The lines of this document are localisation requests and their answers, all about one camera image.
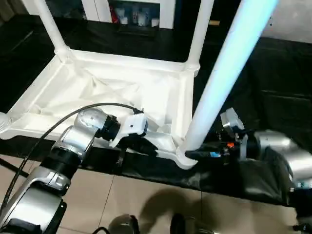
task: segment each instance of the wall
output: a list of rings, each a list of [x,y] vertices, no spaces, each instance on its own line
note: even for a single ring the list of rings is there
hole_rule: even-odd
[[[312,0],[279,0],[262,36],[312,43]]]

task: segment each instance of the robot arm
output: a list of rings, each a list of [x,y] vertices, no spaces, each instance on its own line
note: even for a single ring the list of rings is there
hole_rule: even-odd
[[[66,210],[62,197],[94,138],[102,137],[115,147],[124,137],[143,137],[146,130],[144,114],[130,116],[120,124],[99,109],[79,112],[74,125],[63,132],[9,200],[0,217],[0,233],[56,233]]]

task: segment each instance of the wire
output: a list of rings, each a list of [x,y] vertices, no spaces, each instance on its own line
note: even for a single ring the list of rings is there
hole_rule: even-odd
[[[5,161],[5,160],[2,159],[2,158],[0,158],[0,165],[3,166],[3,167],[5,167],[6,169],[9,169],[9,170],[15,172],[15,173],[19,170],[18,167],[14,166],[12,163],[9,163],[8,161]],[[25,172],[25,171],[22,171],[22,172],[20,173],[20,175],[21,175],[22,177],[25,177],[25,178],[27,178],[27,177],[29,176],[29,174],[28,174],[27,172]]]
[[[92,234],[97,234],[99,231],[105,231],[106,234],[110,234],[109,231],[104,227],[97,228]]]
[[[72,113],[66,115],[64,118],[62,118],[60,121],[58,121],[56,124],[54,124],[48,131],[46,131],[39,139],[38,141],[34,144],[34,146],[31,148],[30,152],[25,156],[25,158],[23,159],[23,162],[20,164],[19,166],[19,170],[15,173],[9,187],[8,187],[8,190],[6,191],[5,193],[5,196],[4,196],[4,199],[3,199],[3,202],[2,202],[2,205],[0,207],[0,215],[2,214],[2,211],[4,209],[4,207],[6,206],[8,200],[9,200],[9,197],[12,193],[12,190],[14,188],[14,185],[19,177],[19,175],[21,174],[24,166],[26,165],[26,162],[28,161],[31,153],[34,151],[34,149],[39,145],[39,143],[45,139],[56,127],[58,127],[61,123],[63,123],[66,119],[68,119],[69,117],[79,113],[80,111],[83,111],[83,110],[86,110],[86,109],[89,109],[89,108],[92,108],[92,107],[97,107],[97,106],[120,106],[120,107],[124,107],[124,108],[128,108],[128,109],[131,109],[133,110],[133,112],[135,114],[138,114],[138,113],[143,113],[141,110],[133,107],[133,106],[129,106],[129,105],[125,105],[125,104],[120,104],[120,103],[113,103],[113,102],[107,102],[107,103],[96,103],[96,104],[91,104],[91,105],[88,105],[88,106],[84,106],[82,108],[79,108],[75,111],[73,111]]]

